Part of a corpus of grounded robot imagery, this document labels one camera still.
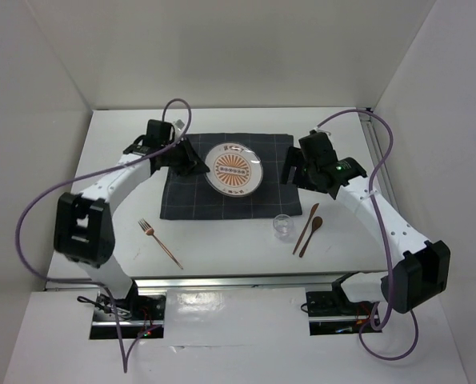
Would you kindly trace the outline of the orange patterned dinner plate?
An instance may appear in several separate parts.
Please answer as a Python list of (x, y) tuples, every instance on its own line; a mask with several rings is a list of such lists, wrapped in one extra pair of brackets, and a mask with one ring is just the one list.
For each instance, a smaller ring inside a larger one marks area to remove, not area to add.
[(264, 171), (259, 156), (243, 144), (217, 144), (209, 150), (204, 163), (210, 169), (205, 175), (207, 182), (225, 196), (249, 196), (263, 180)]

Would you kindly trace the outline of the wooden knife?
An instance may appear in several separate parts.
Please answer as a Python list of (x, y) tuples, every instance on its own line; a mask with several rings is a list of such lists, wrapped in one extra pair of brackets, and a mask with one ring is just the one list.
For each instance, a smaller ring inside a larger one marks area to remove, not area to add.
[(318, 203), (314, 204), (314, 205), (311, 207), (309, 217), (308, 217), (308, 219), (306, 220), (306, 224), (304, 225), (304, 227), (303, 227), (303, 229), (302, 229), (302, 232), (300, 233), (300, 235), (299, 235), (299, 237), (298, 237), (298, 240), (297, 240), (297, 242), (296, 242), (296, 245), (295, 245), (295, 247), (294, 247), (294, 249), (293, 249), (292, 254), (295, 254), (296, 251), (298, 250), (298, 248), (300, 247), (301, 242), (302, 242), (302, 240), (303, 240), (303, 238), (304, 238), (304, 236), (305, 236), (305, 233), (306, 233), (306, 231), (307, 231), (307, 229), (308, 229), (308, 226), (309, 226), (309, 224), (311, 223), (311, 220), (312, 220), (314, 214), (316, 213), (318, 207), (319, 207), (319, 204), (318, 204)]

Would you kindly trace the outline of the wooden spoon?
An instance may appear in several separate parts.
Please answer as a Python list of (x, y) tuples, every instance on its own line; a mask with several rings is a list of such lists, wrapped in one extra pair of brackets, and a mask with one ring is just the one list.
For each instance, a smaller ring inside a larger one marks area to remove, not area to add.
[(322, 227), (322, 224), (323, 224), (323, 219), (322, 217), (320, 216), (316, 216), (315, 218), (313, 218), (312, 222), (311, 222), (311, 229), (310, 229), (310, 234), (306, 240), (306, 242), (304, 243), (300, 253), (299, 253), (299, 257), (302, 258), (304, 255), (305, 255), (305, 252), (308, 248), (308, 245), (310, 244), (310, 240), (312, 239), (314, 233)]

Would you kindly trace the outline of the clear drinking glass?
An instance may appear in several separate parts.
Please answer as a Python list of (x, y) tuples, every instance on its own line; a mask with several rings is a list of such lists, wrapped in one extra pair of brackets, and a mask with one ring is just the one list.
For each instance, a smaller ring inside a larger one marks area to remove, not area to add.
[(279, 214), (273, 219), (273, 231), (276, 239), (288, 242), (294, 231), (294, 222), (291, 216)]

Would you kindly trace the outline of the copper fork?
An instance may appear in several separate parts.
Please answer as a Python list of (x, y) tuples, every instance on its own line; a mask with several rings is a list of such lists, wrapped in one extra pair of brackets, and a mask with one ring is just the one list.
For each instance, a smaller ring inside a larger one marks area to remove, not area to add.
[(138, 224), (146, 236), (152, 237), (157, 244), (162, 248), (162, 250), (169, 256), (169, 258), (177, 265), (178, 268), (184, 270), (182, 264), (176, 259), (176, 257), (171, 253), (171, 251), (166, 247), (166, 245), (156, 236), (154, 228), (149, 224), (145, 219), (139, 219)]

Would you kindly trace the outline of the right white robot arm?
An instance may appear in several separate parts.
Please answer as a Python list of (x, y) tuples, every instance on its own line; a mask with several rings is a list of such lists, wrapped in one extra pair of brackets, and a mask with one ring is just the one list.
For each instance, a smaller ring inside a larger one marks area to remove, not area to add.
[(347, 208), (386, 252), (385, 273), (359, 272), (334, 284), (330, 303), (347, 314), (359, 302), (385, 302), (405, 314), (446, 289), (450, 248), (419, 233), (374, 187), (353, 158), (339, 159), (327, 134), (311, 131), (286, 152), (281, 182), (328, 194)]

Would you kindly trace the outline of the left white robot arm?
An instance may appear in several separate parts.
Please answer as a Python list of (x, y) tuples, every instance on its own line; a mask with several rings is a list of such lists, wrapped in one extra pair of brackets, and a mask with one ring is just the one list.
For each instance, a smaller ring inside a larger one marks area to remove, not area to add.
[(114, 255), (113, 215), (122, 202), (163, 167), (181, 175), (208, 172), (177, 120), (149, 120), (146, 132), (122, 152), (118, 163), (91, 186), (58, 200), (54, 249), (101, 284), (110, 308), (122, 319), (139, 310), (138, 286)]

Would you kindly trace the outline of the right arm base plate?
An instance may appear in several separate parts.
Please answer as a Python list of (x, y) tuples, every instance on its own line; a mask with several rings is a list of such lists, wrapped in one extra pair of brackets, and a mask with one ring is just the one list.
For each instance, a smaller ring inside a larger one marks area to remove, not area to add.
[(374, 333), (371, 302), (348, 302), (333, 291), (308, 291), (300, 310), (308, 316), (311, 336)]

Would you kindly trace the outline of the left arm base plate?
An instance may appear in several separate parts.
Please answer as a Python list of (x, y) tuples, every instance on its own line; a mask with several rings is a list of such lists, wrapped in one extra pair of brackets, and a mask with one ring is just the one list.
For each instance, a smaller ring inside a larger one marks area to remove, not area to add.
[[(115, 316), (107, 297), (99, 294), (95, 300), (92, 300), (78, 296), (77, 300), (94, 306), (90, 340), (113, 340), (118, 338)], [(143, 338), (163, 338), (165, 309), (166, 296), (164, 294), (140, 297), (138, 307), (131, 312), (118, 308), (122, 338), (134, 339), (140, 332), (144, 333)]]

